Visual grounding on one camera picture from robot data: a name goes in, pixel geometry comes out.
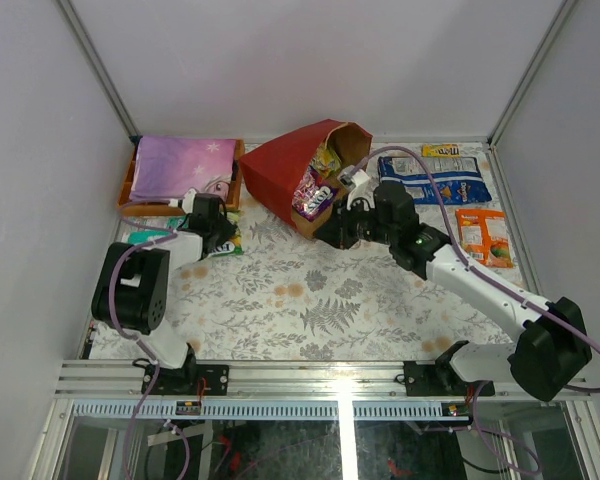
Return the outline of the green yellow snack packet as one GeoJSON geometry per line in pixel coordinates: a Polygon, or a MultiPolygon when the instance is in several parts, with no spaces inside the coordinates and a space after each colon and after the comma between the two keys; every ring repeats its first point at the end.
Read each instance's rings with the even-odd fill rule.
{"type": "Polygon", "coordinates": [[[242,235],[239,228],[240,218],[239,211],[230,211],[227,213],[227,218],[221,218],[219,236],[215,246],[206,253],[207,257],[241,255],[243,253],[242,235]]]}

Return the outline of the purple Fox's berries packet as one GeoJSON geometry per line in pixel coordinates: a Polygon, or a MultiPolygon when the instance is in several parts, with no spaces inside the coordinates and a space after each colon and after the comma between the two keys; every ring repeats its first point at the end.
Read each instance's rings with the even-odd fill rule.
{"type": "Polygon", "coordinates": [[[308,166],[294,191],[292,207],[304,219],[313,221],[333,203],[338,193],[338,188],[331,186],[312,166],[308,166]]]}

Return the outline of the red brown paper bag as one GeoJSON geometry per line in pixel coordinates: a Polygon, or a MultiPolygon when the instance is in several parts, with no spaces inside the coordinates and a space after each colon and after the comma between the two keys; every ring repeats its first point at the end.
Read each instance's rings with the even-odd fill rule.
{"type": "Polygon", "coordinates": [[[293,193],[321,143],[333,146],[347,167],[371,150],[372,134],[354,122],[333,119],[303,126],[270,140],[239,160],[250,195],[307,239],[331,216],[331,207],[313,221],[292,207],[293,193]]]}

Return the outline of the teal red snack packet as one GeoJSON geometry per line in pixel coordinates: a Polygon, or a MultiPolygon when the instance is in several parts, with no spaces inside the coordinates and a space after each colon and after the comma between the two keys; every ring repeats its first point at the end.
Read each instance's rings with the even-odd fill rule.
{"type": "Polygon", "coordinates": [[[168,236],[183,220],[181,216],[134,218],[133,221],[141,224],[142,228],[132,227],[123,235],[122,240],[133,245],[150,242],[168,236]]]}

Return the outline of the yellow M&M candy packet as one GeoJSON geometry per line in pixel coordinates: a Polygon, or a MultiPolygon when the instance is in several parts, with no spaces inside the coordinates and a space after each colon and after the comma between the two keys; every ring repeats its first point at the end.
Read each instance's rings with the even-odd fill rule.
{"type": "Polygon", "coordinates": [[[461,151],[459,145],[455,143],[425,144],[422,146],[422,155],[436,158],[457,158],[461,156],[461,151]]]}

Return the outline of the blue Doritos chip bag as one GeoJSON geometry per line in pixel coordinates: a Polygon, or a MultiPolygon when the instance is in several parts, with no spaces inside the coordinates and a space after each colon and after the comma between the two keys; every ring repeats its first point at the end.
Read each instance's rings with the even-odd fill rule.
{"type": "MultiPolygon", "coordinates": [[[[445,205],[488,203],[492,196],[475,157],[423,158],[445,205]]],[[[381,182],[400,183],[416,204],[437,204],[429,177],[412,157],[382,156],[377,161],[381,182]]]]}

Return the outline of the orange snack packet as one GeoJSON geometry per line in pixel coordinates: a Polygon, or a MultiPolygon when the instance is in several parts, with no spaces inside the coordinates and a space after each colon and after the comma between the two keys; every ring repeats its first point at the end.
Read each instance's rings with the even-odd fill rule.
{"type": "Polygon", "coordinates": [[[488,209],[458,209],[460,244],[471,258],[491,268],[514,266],[505,214],[488,209]]]}

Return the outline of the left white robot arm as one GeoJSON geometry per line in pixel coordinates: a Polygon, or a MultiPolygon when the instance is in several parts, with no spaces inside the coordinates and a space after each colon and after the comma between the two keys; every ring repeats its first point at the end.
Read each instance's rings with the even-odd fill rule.
{"type": "Polygon", "coordinates": [[[192,392],[199,371],[194,354],[165,319],[170,274],[205,259],[236,232],[222,197],[190,190],[167,201],[184,217],[172,227],[128,224],[146,230],[139,243],[114,242],[106,252],[91,301],[92,317],[135,342],[149,363],[166,368],[164,382],[177,394],[192,392]]]}

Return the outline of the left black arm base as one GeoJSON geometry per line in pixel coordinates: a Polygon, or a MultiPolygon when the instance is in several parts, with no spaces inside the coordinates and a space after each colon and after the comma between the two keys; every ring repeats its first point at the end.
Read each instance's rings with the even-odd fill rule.
{"type": "Polygon", "coordinates": [[[149,385],[155,367],[145,358],[132,362],[136,368],[144,370],[142,393],[160,396],[226,396],[229,386],[230,366],[217,363],[199,363],[194,350],[189,347],[182,367],[160,368],[152,388],[149,385]]]}

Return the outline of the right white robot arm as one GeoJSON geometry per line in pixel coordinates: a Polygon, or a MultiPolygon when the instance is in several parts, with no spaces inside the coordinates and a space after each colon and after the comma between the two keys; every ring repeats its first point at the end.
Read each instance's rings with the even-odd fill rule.
{"type": "Polygon", "coordinates": [[[374,201],[335,202],[317,239],[340,249],[360,240],[388,246],[402,269],[459,296],[505,332],[508,345],[462,344],[436,369],[438,387],[458,394],[471,382],[514,381],[527,394],[548,402],[566,389],[591,361],[579,306],[555,302],[504,280],[471,259],[443,231],[422,222],[412,197],[395,182],[375,188],[374,201]]]}

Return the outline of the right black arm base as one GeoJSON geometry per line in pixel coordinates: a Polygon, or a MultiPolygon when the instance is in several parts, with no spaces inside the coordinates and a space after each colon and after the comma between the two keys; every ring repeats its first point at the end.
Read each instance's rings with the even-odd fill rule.
{"type": "Polygon", "coordinates": [[[483,380],[463,380],[451,365],[453,357],[468,344],[468,341],[454,343],[432,363],[404,361],[402,372],[393,382],[403,386],[409,397],[465,397],[474,393],[483,380]]]}

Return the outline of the purple Frozen fabric cloth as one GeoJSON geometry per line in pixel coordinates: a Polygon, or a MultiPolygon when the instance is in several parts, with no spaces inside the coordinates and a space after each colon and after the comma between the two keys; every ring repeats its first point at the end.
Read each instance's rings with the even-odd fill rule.
{"type": "Polygon", "coordinates": [[[228,197],[234,139],[145,135],[135,154],[130,199],[182,198],[191,189],[228,197]]]}

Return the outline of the floral patterned table mat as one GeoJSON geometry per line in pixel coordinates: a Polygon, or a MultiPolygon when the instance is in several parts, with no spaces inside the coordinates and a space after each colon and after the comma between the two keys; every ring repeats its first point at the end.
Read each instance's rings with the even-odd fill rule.
{"type": "Polygon", "coordinates": [[[249,193],[242,250],[172,272],[166,321],[203,360],[428,360],[454,342],[506,334],[436,284],[402,270],[386,247],[305,239],[249,193]]]}

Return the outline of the orange plastic tray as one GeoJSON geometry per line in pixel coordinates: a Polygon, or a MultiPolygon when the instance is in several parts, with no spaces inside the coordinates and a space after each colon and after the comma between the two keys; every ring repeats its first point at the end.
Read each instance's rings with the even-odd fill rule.
{"type": "MultiPolygon", "coordinates": [[[[170,198],[151,200],[147,199],[140,201],[133,201],[130,199],[131,183],[133,181],[133,174],[135,169],[136,148],[141,137],[135,137],[133,139],[134,150],[129,161],[126,176],[122,183],[117,205],[123,209],[123,214],[125,216],[173,217],[182,215],[183,212],[179,209],[171,208],[168,206],[168,203],[171,200],[170,198]]],[[[227,209],[230,211],[237,211],[239,209],[242,174],[239,170],[238,160],[245,153],[244,141],[241,139],[234,140],[236,141],[236,148],[234,153],[233,175],[231,179],[228,197],[225,199],[222,198],[226,203],[227,209]]]]}

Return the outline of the aluminium front rail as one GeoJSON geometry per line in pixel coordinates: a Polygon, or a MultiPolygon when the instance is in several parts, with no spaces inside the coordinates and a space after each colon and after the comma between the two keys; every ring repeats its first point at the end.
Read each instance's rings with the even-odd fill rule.
{"type": "MultiPolygon", "coordinates": [[[[355,400],[417,400],[398,361],[229,361],[226,397],[235,400],[332,400],[349,393],[355,400]]],[[[137,399],[144,370],[130,360],[66,360],[55,387],[56,398],[137,399]]]]}

